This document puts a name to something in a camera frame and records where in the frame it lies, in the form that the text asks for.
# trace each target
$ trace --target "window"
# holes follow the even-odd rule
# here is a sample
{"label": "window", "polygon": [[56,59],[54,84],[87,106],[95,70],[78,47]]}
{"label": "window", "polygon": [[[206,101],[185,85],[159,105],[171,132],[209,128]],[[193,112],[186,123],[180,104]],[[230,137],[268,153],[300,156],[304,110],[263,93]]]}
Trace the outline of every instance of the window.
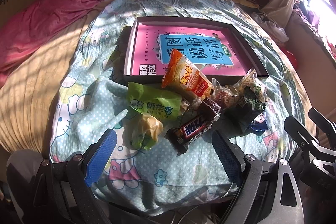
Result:
{"label": "window", "polygon": [[336,45],[336,15],[329,0],[301,0],[310,16],[310,23],[316,27],[318,34],[332,45]]}

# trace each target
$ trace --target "blue wrapper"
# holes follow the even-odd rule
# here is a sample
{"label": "blue wrapper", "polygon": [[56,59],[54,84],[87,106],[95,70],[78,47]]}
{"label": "blue wrapper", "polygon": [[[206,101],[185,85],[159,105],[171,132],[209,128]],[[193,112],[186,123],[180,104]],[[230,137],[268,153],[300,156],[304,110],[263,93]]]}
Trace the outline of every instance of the blue wrapper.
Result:
{"label": "blue wrapper", "polygon": [[249,129],[253,130],[254,132],[264,132],[268,129],[267,123],[266,123],[266,112],[264,111],[261,113],[256,119],[254,119],[249,124]]}

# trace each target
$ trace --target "screw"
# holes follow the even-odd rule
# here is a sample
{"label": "screw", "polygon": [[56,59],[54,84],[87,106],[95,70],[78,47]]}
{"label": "screw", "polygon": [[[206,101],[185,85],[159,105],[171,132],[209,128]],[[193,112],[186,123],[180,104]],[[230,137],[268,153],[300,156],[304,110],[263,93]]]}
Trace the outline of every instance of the screw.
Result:
{"label": "screw", "polygon": [[82,154],[77,154],[77,155],[74,155],[73,160],[74,161],[81,161],[82,158],[83,158]]}
{"label": "screw", "polygon": [[47,166],[49,163],[50,163],[50,160],[45,159],[45,160],[42,161],[41,164],[42,164],[43,166]]}
{"label": "screw", "polygon": [[288,162],[285,160],[285,159],[280,159],[279,162],[282,164],[282,165],[287,165]]}
{"label": "screw", "polygon": [[247,154],[245,157],[246,157],[247,160],[250,160],[250,161],[255,160],[255,156],[253,156],[252,154]]}
{"label": "screw", "polygon": [[316,166],[316,167],[319,167],[319,162],[317,160],[313,160],[313,164]]}

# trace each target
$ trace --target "wall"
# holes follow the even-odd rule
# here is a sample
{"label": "wall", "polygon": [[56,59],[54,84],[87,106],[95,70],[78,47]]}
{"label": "wall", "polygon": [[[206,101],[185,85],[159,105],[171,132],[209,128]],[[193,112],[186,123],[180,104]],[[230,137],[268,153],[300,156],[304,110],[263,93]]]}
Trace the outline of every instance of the wall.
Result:
{"label": "wall", "polygon": [[[287,49],[298,61],[296,70],[310,102],[326,116],[336,108],[336,69],[321,46],[303,27],[291,18],[285,28],[289,37]],[[330,119],[336,122],[336,114]]]}

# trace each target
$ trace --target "box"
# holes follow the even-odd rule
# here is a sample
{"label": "box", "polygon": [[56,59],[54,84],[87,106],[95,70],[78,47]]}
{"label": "box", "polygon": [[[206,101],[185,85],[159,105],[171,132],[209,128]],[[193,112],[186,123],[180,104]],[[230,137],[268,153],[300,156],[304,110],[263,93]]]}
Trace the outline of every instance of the box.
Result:
{"label": "box", "polygon": [[230,24],[187,17],[137,17],[124,67],[126,81],[160,83],[175,48],[210,79],[233,85],[254,67],[264,81],[268,73],[244,37]]}

